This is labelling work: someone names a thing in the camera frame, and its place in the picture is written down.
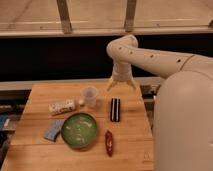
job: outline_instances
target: black object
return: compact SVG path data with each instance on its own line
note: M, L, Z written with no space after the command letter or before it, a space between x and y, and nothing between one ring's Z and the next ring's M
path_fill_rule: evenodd
M111 100L110 121L120 122L120 99Z

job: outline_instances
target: bowl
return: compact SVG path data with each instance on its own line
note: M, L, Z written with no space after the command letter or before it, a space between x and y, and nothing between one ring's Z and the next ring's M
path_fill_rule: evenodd
M95 140L97 123L88 113L75 113L64 121L61 136L71 148L84 148Z

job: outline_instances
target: blue object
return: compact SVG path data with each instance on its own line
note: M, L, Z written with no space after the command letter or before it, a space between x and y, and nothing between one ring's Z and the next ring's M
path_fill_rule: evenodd
M4 128L4 124L7 120L8 116L7 115L0 115L0 130Z
M44 138L50 141L55 141L58 133L61 130L61 127L63 125L62 120L56 120L54 121L50 127L45 131Z

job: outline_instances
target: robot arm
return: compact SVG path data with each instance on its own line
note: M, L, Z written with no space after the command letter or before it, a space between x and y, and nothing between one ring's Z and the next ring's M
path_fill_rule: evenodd
M109 43L109 89L118 81L134 87L131 64L167 78L154 107L155 171L212 171L213 58L137 45L132 35Z
M211 58L201 55L138 48L137 39L133 35L110 42L107 53L114 63L108 89L116 82L122 81L135 87L131 64L152 74L168 78L180 70L213 63Z

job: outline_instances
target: wooden table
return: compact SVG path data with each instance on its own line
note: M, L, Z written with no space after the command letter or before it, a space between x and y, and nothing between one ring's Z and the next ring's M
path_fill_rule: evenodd
M98 88L95 108L78 107L74 112L51 116L48 105L65 99L81 98L80 90ZM140 88L126 84L106 91L107 82L36 84L12 139L2 171L144 171L153 169L153 137ZM121 99L121 122L110 122L111 98ZM66 119L75 112L88 112L97 121L99 134L94 145L83 151L69 148L61 136L50 142L43 138L55 119ZM105 151L104 134L114 135L114 154Z

